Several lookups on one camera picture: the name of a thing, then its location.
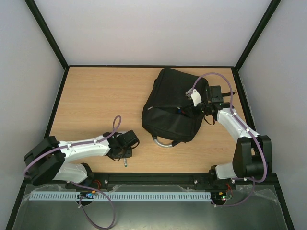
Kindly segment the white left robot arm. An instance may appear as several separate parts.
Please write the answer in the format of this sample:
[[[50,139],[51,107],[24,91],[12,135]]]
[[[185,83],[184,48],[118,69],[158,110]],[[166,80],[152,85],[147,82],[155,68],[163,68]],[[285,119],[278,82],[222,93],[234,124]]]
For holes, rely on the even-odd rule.
[[[114,161],[132,156],[140,141],[133,130],[106,132],[95,138],[79,141],[58,141],[54,136],[43,139],[25,157],[24,177],[38,186],[51,181],[72,181],[76,184],[92,180],[93,172],[85,163],[75,161],[89,157],[109,157]]]

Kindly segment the black student backpack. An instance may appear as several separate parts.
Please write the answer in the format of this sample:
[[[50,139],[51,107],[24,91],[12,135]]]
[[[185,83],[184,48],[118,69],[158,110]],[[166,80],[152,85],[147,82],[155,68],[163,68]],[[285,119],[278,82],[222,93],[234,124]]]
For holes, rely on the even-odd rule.
[[[185,93],[195,88],[204,99],[205,89],[209,86],[205,76],[198,77],[171,68],[160,71],[142,111],[142,127],[158,146],[171,148],[180,142],[193,140],[206,116],[191,114],[193,101]],[[186,114],[179,114],[178,109]]]

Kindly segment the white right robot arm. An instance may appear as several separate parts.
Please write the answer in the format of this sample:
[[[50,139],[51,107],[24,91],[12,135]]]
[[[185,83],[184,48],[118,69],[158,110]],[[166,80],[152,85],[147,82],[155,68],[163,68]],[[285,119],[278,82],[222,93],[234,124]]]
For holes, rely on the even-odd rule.
[[[214,166],[215,172],[209,176],[210,184],[218,188],[226,179],[263,182],[271,170],[272,143],[268,136],[259,135],[240,118],[233,107],[233,91],[230,92],[229,102],[224,101],[220,86],[207,87],[204,99],[195,88],[189,89],[186,97],[204,116],[211,115],[236,142],[232,162]]]

